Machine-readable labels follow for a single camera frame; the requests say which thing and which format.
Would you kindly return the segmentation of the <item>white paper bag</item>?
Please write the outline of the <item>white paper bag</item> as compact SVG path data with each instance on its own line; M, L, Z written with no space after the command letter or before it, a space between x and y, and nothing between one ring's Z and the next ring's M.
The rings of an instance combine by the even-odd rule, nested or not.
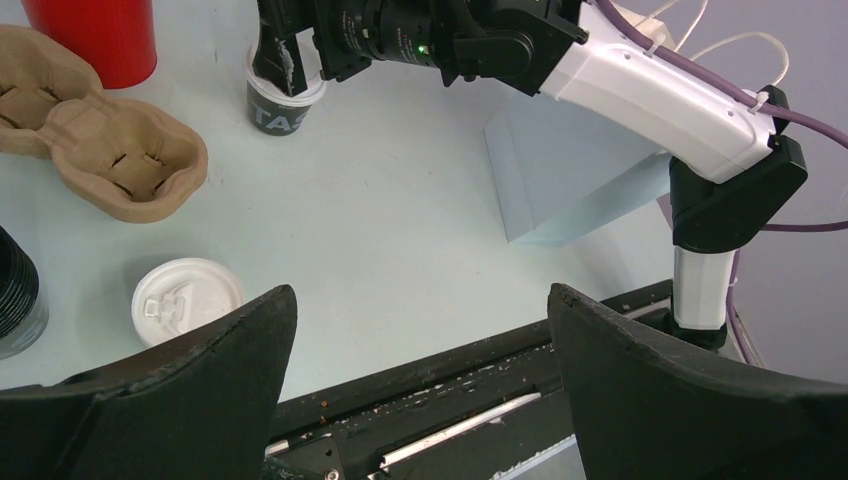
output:
M565 245L665 194L668 162L721 184L770 154L774 120L669 61L664 34L636 43L607 1L582 5L570 47L533 97L485 126L507 239Z

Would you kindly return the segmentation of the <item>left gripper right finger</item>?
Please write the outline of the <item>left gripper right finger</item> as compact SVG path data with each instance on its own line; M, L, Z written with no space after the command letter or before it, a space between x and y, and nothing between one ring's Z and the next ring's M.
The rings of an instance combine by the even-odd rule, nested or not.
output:
M737 362L565 284L548 320L590 479L843 479L847 388Z

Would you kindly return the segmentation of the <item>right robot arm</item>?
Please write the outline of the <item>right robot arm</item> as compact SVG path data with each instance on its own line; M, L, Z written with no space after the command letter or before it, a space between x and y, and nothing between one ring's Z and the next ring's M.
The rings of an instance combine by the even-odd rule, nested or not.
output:
M439 70L445 85L494 78L593 111L670 153L671 309L657 330L717 351L734 254L807 180L784 133L784 94L749 94L653 41L609 1L261 1L254 71L305 92L297 36L311 30L324 80L375 61Z

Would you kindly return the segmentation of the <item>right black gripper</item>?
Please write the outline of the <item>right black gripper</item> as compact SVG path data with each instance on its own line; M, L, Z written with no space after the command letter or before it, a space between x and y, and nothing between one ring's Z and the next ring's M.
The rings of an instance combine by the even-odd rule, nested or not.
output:
M260 30L253 70L288 97L307 90L296 38L313 31L324 80L344 81L382 61L379 20L383 1L259 1Z

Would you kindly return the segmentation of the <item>dark paper coffee cup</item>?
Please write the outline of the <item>dark paper coffee cup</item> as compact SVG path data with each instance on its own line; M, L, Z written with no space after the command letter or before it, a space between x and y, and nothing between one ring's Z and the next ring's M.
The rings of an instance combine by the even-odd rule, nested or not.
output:
M261 133L284 137L294 134L302 125L312 104L286 96L272 88L266 90L248 83L246 115Z

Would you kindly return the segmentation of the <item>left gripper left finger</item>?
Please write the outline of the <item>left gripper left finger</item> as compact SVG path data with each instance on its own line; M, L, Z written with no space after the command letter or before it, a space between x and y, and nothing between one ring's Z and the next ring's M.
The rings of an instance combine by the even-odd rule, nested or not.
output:
M297 329L281 285L205 326L1 394L5 479L258 479Z

